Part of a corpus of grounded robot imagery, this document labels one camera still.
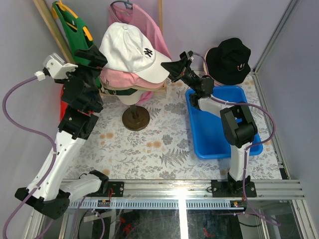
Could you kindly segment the pink baseball cap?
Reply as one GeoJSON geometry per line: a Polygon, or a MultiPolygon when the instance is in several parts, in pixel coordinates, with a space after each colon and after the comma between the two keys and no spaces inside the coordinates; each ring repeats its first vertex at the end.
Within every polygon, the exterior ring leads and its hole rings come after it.
{"type": "Polygon", "coordinates": [[[135,73],[116,71],[108,68],[103,68],[100,74],[100,79],[107,86],[114,88],[127,88],[127,87],[142,87],[149,89],[156,89],[164,84],[164,81],[160,83],[151,83],[143,78],[139,77],[135,73]]]}

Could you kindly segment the white cap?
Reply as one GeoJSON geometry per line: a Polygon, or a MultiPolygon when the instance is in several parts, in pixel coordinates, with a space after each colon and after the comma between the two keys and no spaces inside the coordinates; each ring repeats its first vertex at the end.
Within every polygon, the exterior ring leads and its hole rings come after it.
{"type": "Polygon", "coordinates": [[[119,22],[111,24],[103,36],[99,51],[107,58],[108,69],[134,73],[154,84],[163,82],[169,76],[161,63],[171,60],[155,50],[136,26],[119,22]]]}

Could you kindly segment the khaki hat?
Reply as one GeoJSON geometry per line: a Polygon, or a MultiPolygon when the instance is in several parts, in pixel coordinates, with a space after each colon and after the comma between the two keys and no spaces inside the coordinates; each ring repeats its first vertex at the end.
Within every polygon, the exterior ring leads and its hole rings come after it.
{"type": "Polygon", "coordinates": [[[100,82],[103,87],[111,90],[127,90],[133,88],[136,90],[144,91],[156,91],[161,88],[165,81],[160,83],[151,83],[146,80],[143,80],[140,77],[137,78],[100,78],[100,82]]]}

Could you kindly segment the dark green cap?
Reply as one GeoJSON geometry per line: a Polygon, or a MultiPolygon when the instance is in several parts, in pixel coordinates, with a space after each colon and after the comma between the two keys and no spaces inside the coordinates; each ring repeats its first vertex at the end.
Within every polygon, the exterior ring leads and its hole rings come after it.
{"type": "Polygon", "coordinates": [[[138,90],[133,89],[133,88],[129,88],[127,90],[111,90],[111,89],[107,89],[103,86],[100,88],[101,93],[115,95],[115,96],[130,96],[137,91],[138,90]]]}

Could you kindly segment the black hat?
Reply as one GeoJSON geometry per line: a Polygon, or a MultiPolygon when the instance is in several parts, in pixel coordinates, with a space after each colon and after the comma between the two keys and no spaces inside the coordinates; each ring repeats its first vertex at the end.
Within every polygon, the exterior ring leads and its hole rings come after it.
{"type": "Polygon", "coordinates": [[[251,50],[239,38],[229,38],[215,47],[209,56],[211,75],[224,85],[243,83],[251,68],[248,64],[251,50]]]}

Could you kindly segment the cream foam mannequin head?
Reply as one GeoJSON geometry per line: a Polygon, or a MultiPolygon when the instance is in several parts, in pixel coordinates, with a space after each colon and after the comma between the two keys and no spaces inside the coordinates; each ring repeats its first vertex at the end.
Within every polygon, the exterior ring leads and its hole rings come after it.
{"type": "Polygon", "coordinates": [[[141,95],[144,93],[144,91],[137,90],[136,92],[132,93],[131,95],[125,95],[120,96],[117,95],[118,99],[127,106],[135,105],[139,102],[141,95]]]}

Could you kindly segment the pink t-shirt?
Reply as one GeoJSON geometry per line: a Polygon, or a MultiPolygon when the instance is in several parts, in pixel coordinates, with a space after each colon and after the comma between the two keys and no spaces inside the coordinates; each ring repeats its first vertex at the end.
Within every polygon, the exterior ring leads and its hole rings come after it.
{"type": "MultiPolygon", "coordinates": [[[[132,9],[125,9],[117,5],[109,7],[109,26],[115,22],[136,26],[151,42],[153,48],[171,60],[171,55],[164,41],[160,28],[155,21],[138,5],[132,9]]],[[[143,102],[153,95],[153,91],[144,91],[139,102],[143,102]]]]}

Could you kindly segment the dark mannequin base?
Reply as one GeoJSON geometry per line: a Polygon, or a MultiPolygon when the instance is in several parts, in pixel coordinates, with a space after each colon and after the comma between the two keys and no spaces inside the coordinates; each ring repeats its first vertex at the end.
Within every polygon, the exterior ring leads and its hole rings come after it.
{"type": "Polygon", "coordinates": [[[122,115],[123,125],[131,131],[140,131],[150,122],[148,110],[141,106],[131,105],[122,115]]]}

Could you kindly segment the blue plastic bin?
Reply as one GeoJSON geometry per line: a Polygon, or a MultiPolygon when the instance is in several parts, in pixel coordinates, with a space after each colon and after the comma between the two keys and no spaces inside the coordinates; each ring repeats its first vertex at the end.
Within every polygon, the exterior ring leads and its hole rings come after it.
{"type": "MultiPolygon", "coordinates": [[[[224,137],[221,119],[191,106],[189,97],[192,93],[194,90],[188,89],[185,98],[195,155],[201,160],[231,157],[231,147],[224,137]]],[[[244,90],[239,86],[214,87],[213,95],[224,101],[247,102],[244,90]]]]}

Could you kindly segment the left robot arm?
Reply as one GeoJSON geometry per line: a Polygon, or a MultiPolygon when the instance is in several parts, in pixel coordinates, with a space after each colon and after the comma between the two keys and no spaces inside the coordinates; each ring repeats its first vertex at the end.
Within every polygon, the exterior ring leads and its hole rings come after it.
{"type": "Polygon", "coordinates": [[[75,55],[88,60],[88,65],[65,63],[54,53],[45,60],[43,70],[34,74],[34,80],[42,81],[50,76],[62,84],[61,99],[67,108],[40,171],[27,187],[15,193],[17,199],[54,220],[64,214],[71,202],[91,193],[102,197],[109,191],[108,177],[97,170],[61,186],[68,165],[90,136],[98,121],[97,114],[103,109],[96,79],[107,58],[95,45],[86,50],[77,49],[75,55]]]}

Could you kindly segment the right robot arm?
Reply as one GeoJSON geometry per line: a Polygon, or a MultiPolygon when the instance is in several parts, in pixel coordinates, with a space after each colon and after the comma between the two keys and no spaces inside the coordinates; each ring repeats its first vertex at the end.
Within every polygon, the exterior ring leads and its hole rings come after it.
{"type": "Polygon", "coordinates": [[[255,183],[247,174],[250,148],[258,133],[256,123],[245,102],[234,103],[213,96],[214,79],[198,76],[191,64],[195,52],[182,52],[180,60],[163,62],[172,82],[183,81],[194,92],[189,97],[196,109],[208,112],[221,120],[224,137],[230,145],[231,165],[225,181],[212,180],[211,193],[215,198],[235,198],[242,200],[257,196],[255,183]]]}

